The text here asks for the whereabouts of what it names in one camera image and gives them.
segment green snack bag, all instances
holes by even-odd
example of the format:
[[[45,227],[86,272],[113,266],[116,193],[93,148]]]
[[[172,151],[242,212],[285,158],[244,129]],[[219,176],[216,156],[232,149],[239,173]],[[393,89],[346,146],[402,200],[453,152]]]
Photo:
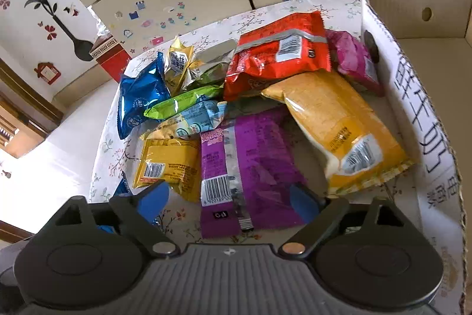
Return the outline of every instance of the green snack bag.
[[[190,90],[148,108],[145,111],[145,117],[157,120],[167,119],[196,103],[216,98],[221,93],[223,93],[223,85],[203,86],[199,89]]]

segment snack bag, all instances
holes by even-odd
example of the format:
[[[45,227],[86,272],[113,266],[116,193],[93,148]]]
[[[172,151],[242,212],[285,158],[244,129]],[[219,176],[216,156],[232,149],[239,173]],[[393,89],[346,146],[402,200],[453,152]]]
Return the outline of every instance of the snack bag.
[[[241,35],[226,74],[224,99],[320,68],[331,70],[321,14],[296,12]]]
[[[121,181],[120,183],[118,183],[118,187],[115,190],[113,196],[119,196],[122,194],[129,196],[133,195],[131,189],[129,188],[128,180],[126,179],[126,174],[124,173],[124,171],[121,171]]]
[[[278,101],[267,99],[260,95],[252,98],[240,98],[228,102],[225,119],[234,119],[240,115],[258,114],[275,107],[280,107]]]
[[[163,55],[146,66],[136,78],[121,76],[119,84],[117,129],[120,139],[125,139],[131,130],[147,120],[147,108],[171,97],[163,79]]]
[[[225,117],[228,102],[204,100],[159,123],[141,139],[188,138],[188,136],[218,127]]]
[[[171,96],[176,96],[182,86],[183,74],[192,61],[194,47],[186,47],[178,37],[172,42],[164,64],[166,86]]]
[[[142,149],[134,188],[163,179],[189,202],[200,199],[200,143],[183,139],[148,139]]]
[[[369,105],[335,72],[299,74],[262,94],[285,103],[319,150],[328,194],[379,185],[412,165]]]
[[[233,59],[236,45],[235,40],[229,39],[196,53],[187,70],[182,74],[181,91],[185,92],[223,81]]]
[[[383,97],[383,87],[365,46],[347,31],[326,30],[326,38],[330,50],[335,52],[331,55],[331,60],[337,62],[337,71],[354,85],[360,84]]]
[[[173,117],[195,103],[216,98],[223,92],[222,88],[223,86],[203,86],[199,89],[184,92],[174,98],[158,103],[152,108],[148,108],[144,115],[145,117],[157,120]]]
[[[303,224],[290,186],[304,183],[280,123],[284,106],[223,122],[201,137],[201,235]]]

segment box handle hole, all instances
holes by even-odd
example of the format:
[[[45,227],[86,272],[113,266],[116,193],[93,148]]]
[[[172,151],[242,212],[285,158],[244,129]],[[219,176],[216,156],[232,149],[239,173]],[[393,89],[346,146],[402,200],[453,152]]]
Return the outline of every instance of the box handle hole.
[[[431,19],[431,17],[433,16],[433,11],[431,11],[431,9],[429,7],[425,7],[423,9],[423,12],[421,13],[421,18],[427,22]]]

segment pink snack bag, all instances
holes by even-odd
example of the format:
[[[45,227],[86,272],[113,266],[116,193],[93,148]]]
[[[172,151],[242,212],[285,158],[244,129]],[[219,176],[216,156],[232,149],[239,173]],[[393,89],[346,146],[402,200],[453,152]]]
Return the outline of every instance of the pink snack bag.
[[[336,50],[337,71],[383,97],[384,90],[379,83],[374,63],[365,46],[347,31],[326,30],[330,50]]]
[[[223,122],[201,134],[201,235],[240,234],[304,222],[290,205],[290,186],[305,183],[280,123],[280,106]]]

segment barcode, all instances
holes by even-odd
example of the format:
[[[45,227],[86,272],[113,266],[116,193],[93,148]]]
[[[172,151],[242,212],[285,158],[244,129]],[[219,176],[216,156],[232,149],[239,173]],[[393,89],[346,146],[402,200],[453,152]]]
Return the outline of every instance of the barcode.
[[[278,52],[275,55],[277,62],[301,57],[301,36],[290,35],[279,42]]]
[[[144,176],[147,178],[160,178],[164,173],[165,166],[165,163],[147,163]]]
[[[367,141],[359,141],[353,146],[351,153],[345,159],[343,171],[347,175],[352,175],[372,167],[374,163],[375,158]]]
[[[201,181],[201,205],[231,202],[230,181],[228,175],[221,175]]]

